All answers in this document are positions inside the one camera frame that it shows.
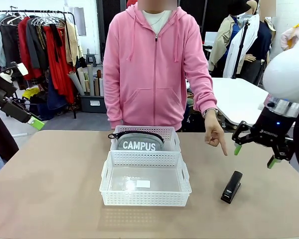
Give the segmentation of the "person's left hand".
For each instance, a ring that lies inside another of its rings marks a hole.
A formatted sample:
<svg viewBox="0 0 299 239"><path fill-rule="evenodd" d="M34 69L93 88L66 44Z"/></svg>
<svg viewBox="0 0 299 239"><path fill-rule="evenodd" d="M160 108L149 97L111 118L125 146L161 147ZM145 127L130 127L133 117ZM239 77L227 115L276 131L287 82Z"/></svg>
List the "person's left hand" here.
<svg viewBox="0 0 299 239"><path fill-rule="evenodd" d="M223 154L227 156L228 153L225 141L225 133L217 120L216 111L213 109L210 109L206 112L205 129L205 143L214 147L220 145Z"/></svg>

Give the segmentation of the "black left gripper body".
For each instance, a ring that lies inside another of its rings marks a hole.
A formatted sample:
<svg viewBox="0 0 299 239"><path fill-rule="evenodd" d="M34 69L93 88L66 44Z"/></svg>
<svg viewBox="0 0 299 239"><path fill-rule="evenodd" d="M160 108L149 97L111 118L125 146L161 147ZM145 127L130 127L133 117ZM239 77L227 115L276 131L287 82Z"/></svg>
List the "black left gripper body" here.
<svg viewBox="0 0 299 239"><path fill-rule="evenodd" d="M2 111L17 111L16 104L10 100L15 92L14 84L0 76L0 109Z"/></svg>

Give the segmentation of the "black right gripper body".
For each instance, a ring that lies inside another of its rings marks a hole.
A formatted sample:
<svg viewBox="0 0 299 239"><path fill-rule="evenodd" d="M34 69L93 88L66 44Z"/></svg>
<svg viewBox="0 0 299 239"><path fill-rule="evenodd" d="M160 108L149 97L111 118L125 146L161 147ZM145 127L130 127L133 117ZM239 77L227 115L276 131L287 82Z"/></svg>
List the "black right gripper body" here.
<svg viewBox="0 0 299 239"><path fill-rule="evenodd" d="M295 118L278 115L264 107L251 128L251 135L255 143L271 147L285 141L285 137L295 121Z"/></svg>

